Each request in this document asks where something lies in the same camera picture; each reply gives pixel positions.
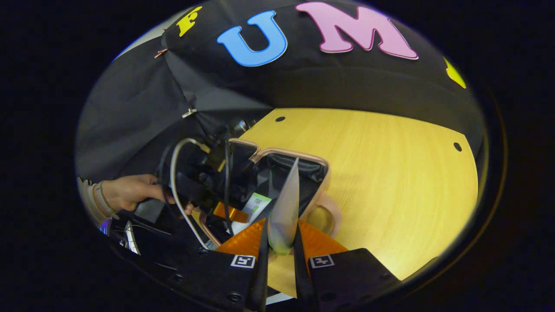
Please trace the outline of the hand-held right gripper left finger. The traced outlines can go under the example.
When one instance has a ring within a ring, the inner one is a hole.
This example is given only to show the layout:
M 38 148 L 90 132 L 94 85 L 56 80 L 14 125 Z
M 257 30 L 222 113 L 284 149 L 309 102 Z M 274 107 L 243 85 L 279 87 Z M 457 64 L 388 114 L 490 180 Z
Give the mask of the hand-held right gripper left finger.
M 264 312 L 268 288 L 268 221 L 252 224 L 254 252 L 198 251 L 176 258 L 172 290 L 207 312 Z

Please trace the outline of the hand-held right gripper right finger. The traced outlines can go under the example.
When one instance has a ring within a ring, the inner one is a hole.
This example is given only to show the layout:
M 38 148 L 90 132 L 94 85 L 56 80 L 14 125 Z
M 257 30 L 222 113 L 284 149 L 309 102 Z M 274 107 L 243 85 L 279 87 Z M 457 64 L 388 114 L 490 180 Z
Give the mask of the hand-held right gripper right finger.
M 369 250 L 349 250 L 304 221 L 293 251 L 297 298 L 306 312 L 372 311 L 401 286 Z

